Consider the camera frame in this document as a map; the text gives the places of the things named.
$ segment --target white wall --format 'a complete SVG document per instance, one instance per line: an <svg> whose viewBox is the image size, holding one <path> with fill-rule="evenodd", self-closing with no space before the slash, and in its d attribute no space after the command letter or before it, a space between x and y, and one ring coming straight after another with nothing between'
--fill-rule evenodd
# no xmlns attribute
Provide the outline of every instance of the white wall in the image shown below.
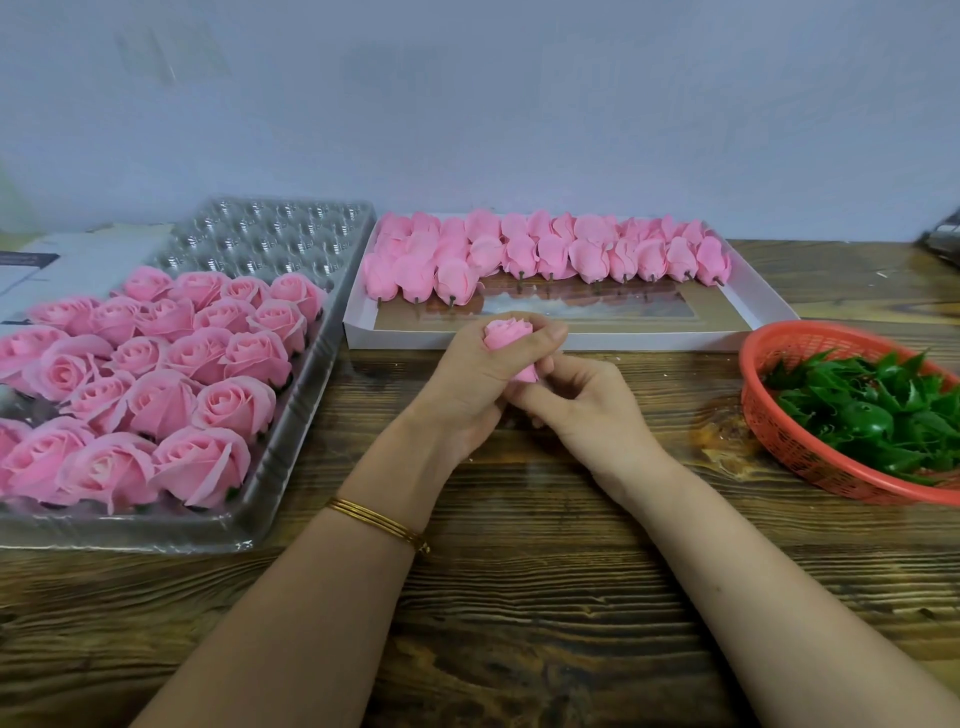
<svg viewBox="0 0 960 728"><path fill-rule="evenodd" d="M958 30L956 0L5 0L0 162L49 230L261 192L907 240L960 203Z"/></svg>

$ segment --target person's left arm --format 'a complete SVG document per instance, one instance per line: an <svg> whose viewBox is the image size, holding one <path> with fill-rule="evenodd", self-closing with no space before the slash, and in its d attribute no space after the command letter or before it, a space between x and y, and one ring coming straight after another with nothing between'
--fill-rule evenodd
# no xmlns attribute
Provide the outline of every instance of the person's left arm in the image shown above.
<svg viewBox="0 0 960 728"><path fill-rule="evenodd" d="M566 326L496 352L490 319L463 327L437 371L376 439L337 496L421 533L453 469L500 419L510 378L542 374ZM133 728L357 726L413 548L325 508L156 694Z"/></svg>

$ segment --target gold bangle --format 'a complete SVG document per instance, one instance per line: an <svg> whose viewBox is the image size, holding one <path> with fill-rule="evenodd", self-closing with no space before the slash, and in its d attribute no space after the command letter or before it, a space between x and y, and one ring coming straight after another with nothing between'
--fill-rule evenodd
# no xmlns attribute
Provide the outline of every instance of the gold bangle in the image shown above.
<svg viewBox="0 0 960 728"><path fill-rule="evenodd" d="M332 508L335 511L343 513L345 516L357 519L369 525L375 525L387 533L393 534L401 541L407 542L417 553L430 553L430 546L427 545L421 534L411 531L409 528L400 525L396 521L391 521L386 516L381 516L370 508L364 508L362 505L352 503L349 500L332 497L326 502L326 508Z"/></svg>

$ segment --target person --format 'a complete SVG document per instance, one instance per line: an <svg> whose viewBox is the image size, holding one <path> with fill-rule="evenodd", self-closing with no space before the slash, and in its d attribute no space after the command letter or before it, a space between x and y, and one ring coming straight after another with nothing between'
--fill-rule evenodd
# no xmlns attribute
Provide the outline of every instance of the person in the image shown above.
<svg viewBox="0 0 960 728"><path fill-rule="evenodd" d="M465 325L337 498L421 533L506 402L538 418L650 534L765 726L960 725L960 700L673 460L610 363L558 353L567 328L489 351ZM536 363L552 386L511 378ZM135 728L358 726L415 550L324 508L243 595Z"/></svg>

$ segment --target orange-red basket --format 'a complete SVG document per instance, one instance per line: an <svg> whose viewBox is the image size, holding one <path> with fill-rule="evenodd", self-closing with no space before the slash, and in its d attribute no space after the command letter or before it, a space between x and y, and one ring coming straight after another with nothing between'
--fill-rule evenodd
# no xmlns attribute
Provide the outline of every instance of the orange-red basket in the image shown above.
<svg viewBox="0 0 960 728"><path fill-rule="evenodd" d="M861 465L837 452L795 423L767 392L760 378L783 359L787 367L817 352L828 357L863 356L877 361L896 352L900 360L916 352L866 331L822 321L782 321L758 328L740 350L743 416L760 443L791 471L840 496L866 503L909 504L918 501L960 506L960 478L929 487ZM960 383L955 375L927 359L921 374L944 376L945 389Z"/></svg>

